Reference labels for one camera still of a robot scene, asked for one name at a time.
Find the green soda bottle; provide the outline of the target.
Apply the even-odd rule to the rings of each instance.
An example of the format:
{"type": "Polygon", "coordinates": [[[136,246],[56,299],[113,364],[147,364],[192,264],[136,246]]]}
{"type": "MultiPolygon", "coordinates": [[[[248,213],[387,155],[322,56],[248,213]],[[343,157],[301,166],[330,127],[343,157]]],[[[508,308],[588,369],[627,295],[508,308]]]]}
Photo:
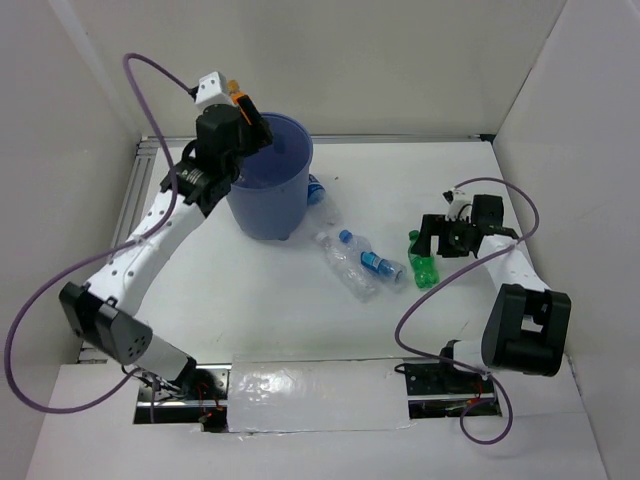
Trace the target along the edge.
{"type": "Polygon", "coordinates": [[[424,291],[437,285],[440,282],[440,276],[434,257],[420,256],[412,252],[412,247],[416,243],[418,236],[419,232],[417,230],[409,232],[407,256],[413,271],[414,283],[419,290],[424,291]]]}

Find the orange juice bottle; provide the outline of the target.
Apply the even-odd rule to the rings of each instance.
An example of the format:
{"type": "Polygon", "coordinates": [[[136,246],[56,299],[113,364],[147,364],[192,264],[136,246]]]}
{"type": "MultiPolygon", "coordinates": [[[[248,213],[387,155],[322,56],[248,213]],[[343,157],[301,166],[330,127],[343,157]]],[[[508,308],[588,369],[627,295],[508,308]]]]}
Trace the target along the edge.
{"type": "Polygon", "coordinates": [[[251,124],[251,120],[249,119],[248,114],[240,104],[240,100],[246,97],[246,94],[241,91],[239,83],[236,80],[232,79],[227,82],[227,87],[229,90],[229,96],[234,105],[239,108],[247,123],[251,124]]]}

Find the clear bottle blue cap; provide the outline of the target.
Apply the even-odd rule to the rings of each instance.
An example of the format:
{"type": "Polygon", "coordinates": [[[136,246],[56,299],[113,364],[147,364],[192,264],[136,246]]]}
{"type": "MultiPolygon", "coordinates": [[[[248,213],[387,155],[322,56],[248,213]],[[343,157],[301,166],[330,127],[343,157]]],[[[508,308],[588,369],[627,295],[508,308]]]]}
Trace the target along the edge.
{"type": "Polygon", "coordinates": [[[378,255],[365,237],[344,229],[338,233],[338,239],[362,267],[389,288],[400,290],[405,285],[406,267],[378,255]]]}

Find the clear bottle white cap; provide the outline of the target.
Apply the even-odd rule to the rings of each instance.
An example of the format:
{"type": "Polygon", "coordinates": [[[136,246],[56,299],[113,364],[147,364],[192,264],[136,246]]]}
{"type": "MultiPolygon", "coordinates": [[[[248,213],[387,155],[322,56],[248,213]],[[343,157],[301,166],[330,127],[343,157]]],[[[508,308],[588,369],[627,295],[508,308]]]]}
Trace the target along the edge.
{"type": "Polygon", "coordinates": [[[323,252],[324,259],[341,283],[361,302],[371,300],[378,292],[364,268],[356,264],[341,243],[326,232],[314,236],[314,243],[323,252]]]}

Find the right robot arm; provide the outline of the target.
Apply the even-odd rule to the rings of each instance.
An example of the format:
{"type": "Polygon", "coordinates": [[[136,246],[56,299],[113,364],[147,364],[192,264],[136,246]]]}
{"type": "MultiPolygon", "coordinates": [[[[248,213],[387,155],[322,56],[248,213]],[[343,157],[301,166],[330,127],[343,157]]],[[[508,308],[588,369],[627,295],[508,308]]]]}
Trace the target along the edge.
{"type": "Polygon", "coordinates": [[[451,340],[440,354],[447,361],[436,379],[448,392],[460,391],[471,369],[509,370],[552,377],[560,369],[571,312],[571,300],[554,291],[535,272],[517,246],[518,233],[503,225],[503,198],[445,192],[445,214],[425,214],[411,237],[409,252],[431,259],[484,259],[497,297],[482,336],[451,340]]]}

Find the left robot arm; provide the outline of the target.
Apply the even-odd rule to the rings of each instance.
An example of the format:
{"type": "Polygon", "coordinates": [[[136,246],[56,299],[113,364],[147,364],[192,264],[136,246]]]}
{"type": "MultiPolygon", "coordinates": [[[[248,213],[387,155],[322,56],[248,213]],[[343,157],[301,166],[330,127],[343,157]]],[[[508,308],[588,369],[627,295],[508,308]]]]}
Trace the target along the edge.
{"type": "Polygon", "coordinates": [[[121,365],[159,377],[172,397],[193,394],[196,360],[135,316],[171,255],[229,194],[244,159],[272,142],[267,120],[248,95],[206,107],[196,119],[195,140],[184,148],[176,174],[163,179],[129,247],[83,285],[63,287],[59,299],[72,330],[121,365]]]}

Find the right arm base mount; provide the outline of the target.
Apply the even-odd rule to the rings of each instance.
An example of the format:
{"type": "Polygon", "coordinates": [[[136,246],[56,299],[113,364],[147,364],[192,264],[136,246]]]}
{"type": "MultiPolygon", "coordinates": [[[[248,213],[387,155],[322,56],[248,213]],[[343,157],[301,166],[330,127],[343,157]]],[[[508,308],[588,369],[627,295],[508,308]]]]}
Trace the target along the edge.
{"type": "Polygon", "coordinates": [[[496,392],[489,380],[436,362],[403,362],[394,367],[405,381],[412,420],[468,416],[500,416],[496,392]]]}

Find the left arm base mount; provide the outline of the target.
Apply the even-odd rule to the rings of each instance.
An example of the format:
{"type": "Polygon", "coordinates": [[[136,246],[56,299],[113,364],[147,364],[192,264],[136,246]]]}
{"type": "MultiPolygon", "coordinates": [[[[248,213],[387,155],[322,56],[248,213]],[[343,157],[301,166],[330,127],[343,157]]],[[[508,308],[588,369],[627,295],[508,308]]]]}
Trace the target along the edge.
{"type": "Polygon", "coordinates": [[[137,374],[136,425],[190,424],[203,432],[225,433],[231,364],[197,366],[194,383],[179,390],[148,373],[137,374]]]}

